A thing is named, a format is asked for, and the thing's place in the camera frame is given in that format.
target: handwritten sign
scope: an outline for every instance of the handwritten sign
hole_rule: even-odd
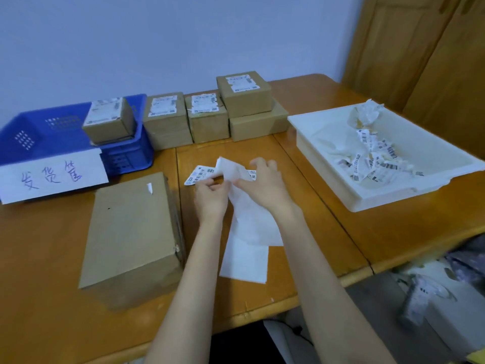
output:
[[[7,204],[107,183],[100,153],[93,148],[0,166],[0,199]]]

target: hand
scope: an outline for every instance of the hand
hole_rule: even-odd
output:
[[[202,224],[209,220],[222,221],[227,209],[227,193],[231,183],[213,185],[211,178],[196,183],[195,204],[197,217]]]
[[[285,183],[278,171],[276,161],[269,160],[268,163],[261,158],[255,158],[250,165],[256,165],[256,181],[237,179],[234,185],[244,190],[253,201],[266,208],[271,214],[277,210],[291,208],[295,204],[292,201]]]

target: unlabeled cardboard box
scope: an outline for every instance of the unlabeled cardboard box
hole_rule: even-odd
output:
[[[237,142],[264,135],[280,133],[288,129],[288,112],[273,99],[269,112],[229,119],[232,139]]]
[[[185,97],[187,114],[189,116],[190,131],[194,143],[210,142],[218,139],[229,138],[229,119],[227,110],[221,98],[215,95],[215,106],[219,108],[216,112],[192,111],[192,96]]]
[[[256,71],[225,75],[216,80],[229,118],[271,111],[271,86]]]
[[[135,126],[130,104],[124,97],[118,97],[92,102],[82,129],[93,144],[100,145],[130,139]]]
[[[192,144],[182,92],[148,97],[143,126],[154,150]]]
[[[185,263],[178,211],[162,172],[96,191],[79,288],[110,309],[175,289]]]

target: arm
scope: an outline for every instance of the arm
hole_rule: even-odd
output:
[[[211,183],[208,179],[196,184],[199,231],[145,364],[209,362],[222,219],[230,186]]]
[[[257,158],[256,181],[237,180],[278,224],[298,298],[322,363],[395,363],[355,306],[313,238],[301,209],[290,198],[275,161]]]

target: white wall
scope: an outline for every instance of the white wall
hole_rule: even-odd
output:
[[[266,80],[339,81],[362,0],[0,0],[0,126],[19,111]]]

